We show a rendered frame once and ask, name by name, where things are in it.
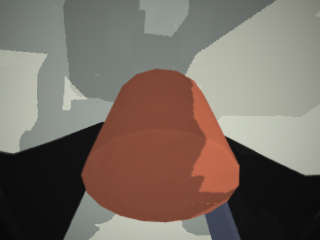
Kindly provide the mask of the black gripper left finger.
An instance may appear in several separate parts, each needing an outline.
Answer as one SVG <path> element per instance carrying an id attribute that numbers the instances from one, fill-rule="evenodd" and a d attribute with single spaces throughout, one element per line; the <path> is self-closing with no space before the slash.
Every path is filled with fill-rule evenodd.
<path id="1" fill-rule="evenodd" d="M 14 154 L 0 151 L 0 215 L 14 240 L 64 240 L 103 123 Z"/>

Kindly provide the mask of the blue-grey cylinder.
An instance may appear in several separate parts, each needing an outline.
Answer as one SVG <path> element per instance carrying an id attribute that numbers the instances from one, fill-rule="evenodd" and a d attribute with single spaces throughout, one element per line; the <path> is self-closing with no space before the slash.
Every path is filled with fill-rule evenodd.
<path id="1" fill-rule="evenodd" d="M 205 216 L 212 240 L 241 240 L 227 202 Z"/>

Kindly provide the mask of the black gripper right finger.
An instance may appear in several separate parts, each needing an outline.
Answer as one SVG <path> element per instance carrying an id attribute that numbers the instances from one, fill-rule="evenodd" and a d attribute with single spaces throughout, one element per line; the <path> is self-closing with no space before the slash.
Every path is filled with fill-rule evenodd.
<path id="1" fill-rule="evenodd" d="M 306 240 L 320 223 L 320 175 L 303 175 L 226 137 L 239 165 L 227 201 L 241 240 Z"/>

